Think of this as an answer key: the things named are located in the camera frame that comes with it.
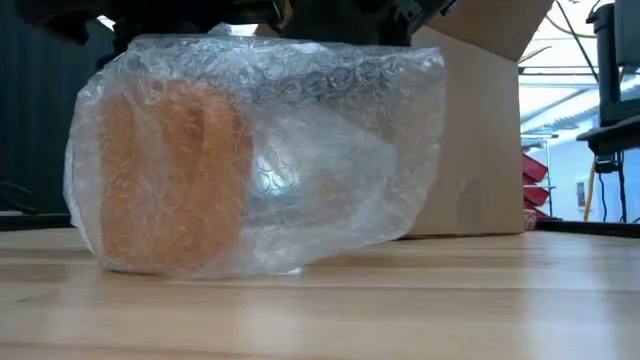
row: dark background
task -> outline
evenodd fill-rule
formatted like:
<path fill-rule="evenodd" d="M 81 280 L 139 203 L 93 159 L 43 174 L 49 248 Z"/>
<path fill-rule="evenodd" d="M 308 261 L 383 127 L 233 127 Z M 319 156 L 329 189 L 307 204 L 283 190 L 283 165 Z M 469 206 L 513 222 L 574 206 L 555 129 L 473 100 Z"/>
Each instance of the dark background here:
<path fill-rule="evenodd" d="M 85 46 L 63 42 L 24 24 L 13 1 L 0 0 L 0 181 L 31 190 L 26 205 L 42 213 L 67 213 L 64 150 L 76 94 L 113 35 L 96 22 Z"/>

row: wooden table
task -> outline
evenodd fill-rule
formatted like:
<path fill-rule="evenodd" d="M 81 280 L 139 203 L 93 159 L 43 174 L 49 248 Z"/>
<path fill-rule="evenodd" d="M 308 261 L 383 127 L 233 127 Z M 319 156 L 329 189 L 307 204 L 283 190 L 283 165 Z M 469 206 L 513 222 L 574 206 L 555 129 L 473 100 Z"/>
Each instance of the wooden table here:
<path fill-rule="evenodd" d="M 100 271 L 75 230 L 0 233 L 0 359 L 640 359 L 640 241 L 395 242 L 297 275 Z"/>

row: plastic bag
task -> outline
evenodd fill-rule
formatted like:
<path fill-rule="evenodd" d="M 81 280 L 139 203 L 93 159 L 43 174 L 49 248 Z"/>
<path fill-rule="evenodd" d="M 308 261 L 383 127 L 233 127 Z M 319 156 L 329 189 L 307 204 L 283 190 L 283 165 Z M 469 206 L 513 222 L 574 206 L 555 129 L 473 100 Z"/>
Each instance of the plastic bag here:
<path fill-rule="evenodd" d="M 405 234 L 436 176 L 435 49 L 142 37 L 80 91 L 65 196 L 102 266 L 278 273 Z"/>

